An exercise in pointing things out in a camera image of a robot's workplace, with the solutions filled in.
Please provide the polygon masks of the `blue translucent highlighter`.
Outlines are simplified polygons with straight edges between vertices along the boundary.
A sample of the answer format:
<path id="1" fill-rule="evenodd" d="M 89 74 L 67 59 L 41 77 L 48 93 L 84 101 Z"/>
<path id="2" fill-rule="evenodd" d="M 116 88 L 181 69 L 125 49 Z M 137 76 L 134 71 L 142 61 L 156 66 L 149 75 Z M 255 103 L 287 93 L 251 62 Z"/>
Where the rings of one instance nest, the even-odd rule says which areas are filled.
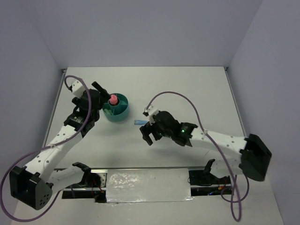
<path id="1" fill-rule="evenodd" d="M 147 123 L 147 120 L 134 120 L 134 125 L 143 126 Z"/>

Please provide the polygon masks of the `pink capped crayon tube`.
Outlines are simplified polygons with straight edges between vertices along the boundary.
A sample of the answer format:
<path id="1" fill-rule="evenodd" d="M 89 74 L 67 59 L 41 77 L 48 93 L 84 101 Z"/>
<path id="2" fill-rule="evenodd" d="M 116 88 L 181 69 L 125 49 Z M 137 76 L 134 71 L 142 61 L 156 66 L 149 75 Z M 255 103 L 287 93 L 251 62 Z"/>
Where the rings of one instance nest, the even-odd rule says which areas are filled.
<path id="1" fill-rule="evenodd" d="M 116 95 L 112 94 L 110 99 L 109 99 L 109 104 L 110 105 L 117 105 L 119 103 L 119 99 Z"/>

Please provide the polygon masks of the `green translucent highlighter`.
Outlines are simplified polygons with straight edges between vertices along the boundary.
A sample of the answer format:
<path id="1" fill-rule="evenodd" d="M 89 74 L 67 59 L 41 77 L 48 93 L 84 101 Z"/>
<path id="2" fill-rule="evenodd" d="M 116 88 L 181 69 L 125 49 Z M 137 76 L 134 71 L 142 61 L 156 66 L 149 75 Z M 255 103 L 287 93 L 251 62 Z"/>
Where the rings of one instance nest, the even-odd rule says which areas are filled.
<path id="1" fill-rule="evenodd" d="M 112 111 L 109 110 L 109 109 L 104 109 L 104 112 L 105 112 L 107 115 L 112 115 L 112 114 L 113 114 Z"/>

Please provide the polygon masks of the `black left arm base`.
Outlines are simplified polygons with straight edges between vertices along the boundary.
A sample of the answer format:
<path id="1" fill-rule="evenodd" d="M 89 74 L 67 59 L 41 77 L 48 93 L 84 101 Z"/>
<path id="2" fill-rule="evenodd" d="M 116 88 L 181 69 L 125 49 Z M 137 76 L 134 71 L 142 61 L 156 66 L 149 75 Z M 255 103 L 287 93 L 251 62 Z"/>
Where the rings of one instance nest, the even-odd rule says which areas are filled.
<path id="1" fill-rule="evenodd" d="M 107 170 L 92 170 L 93 175 L 88 184 L 73 184 L 62 192 L 62 199 L 88 199 L 95 203 L 107 203 L 106 183 Z"/>

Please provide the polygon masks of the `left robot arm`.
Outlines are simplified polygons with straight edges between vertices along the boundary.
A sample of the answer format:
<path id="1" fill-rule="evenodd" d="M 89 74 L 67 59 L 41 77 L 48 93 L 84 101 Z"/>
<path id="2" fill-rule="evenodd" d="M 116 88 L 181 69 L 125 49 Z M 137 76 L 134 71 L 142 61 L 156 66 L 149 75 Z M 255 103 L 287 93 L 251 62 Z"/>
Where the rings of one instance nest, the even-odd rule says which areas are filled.
<path id="1" fill-rule="evenodd" d="M 74 82 L 71 91 L 75 96 L 72 99 L 75 108 L 47 149 L 23 167 L 14 166 L 9 172 L 11 196 L 35 210 L 45 207 L 53 194 L 70 185 L 98 188 L 103 181 L 89 166 L 80 162 L 55 172 L 59 162 L 94 127 L 100 118 L 100 110 L 110 98 L 97 82 L 93 82 L 89 90 Z"/>

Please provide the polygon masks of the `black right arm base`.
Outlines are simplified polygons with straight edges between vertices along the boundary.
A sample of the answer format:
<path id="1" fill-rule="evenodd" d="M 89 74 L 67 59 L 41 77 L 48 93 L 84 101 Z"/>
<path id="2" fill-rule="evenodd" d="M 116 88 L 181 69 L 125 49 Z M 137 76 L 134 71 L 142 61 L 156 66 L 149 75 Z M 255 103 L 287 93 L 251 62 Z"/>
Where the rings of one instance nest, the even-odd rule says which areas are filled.
<path id="1" fill-rule="evenodd" d="M 230 195 L 232 193 L 229 176 L 217 178 L 212 174 L 204 174 L 203 170 L 189 170 L 191 196 Z"/>

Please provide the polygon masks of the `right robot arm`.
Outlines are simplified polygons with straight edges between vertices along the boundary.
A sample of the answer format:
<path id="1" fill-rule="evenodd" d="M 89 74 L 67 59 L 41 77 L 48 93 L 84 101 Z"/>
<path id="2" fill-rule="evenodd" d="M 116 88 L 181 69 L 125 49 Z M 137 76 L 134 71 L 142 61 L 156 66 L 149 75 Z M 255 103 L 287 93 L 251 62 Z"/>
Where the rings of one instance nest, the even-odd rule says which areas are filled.
<path id="1" fill-rule="evenodd" d="M 203 174 L 208 183 L 239 174 L 258 182 L 265 180 L 272 153 L 259 136 L 230 136 L 202 131 L 196 124 L 178 122 L 167 111 L 154 109 L 143 114 L 148 122 L 140 127 L 140 131 L 148 145 L 166 137 L 179 146 L 203 148 L 221 154 L 221 160 L 209 159 L 205 165 Z"/>

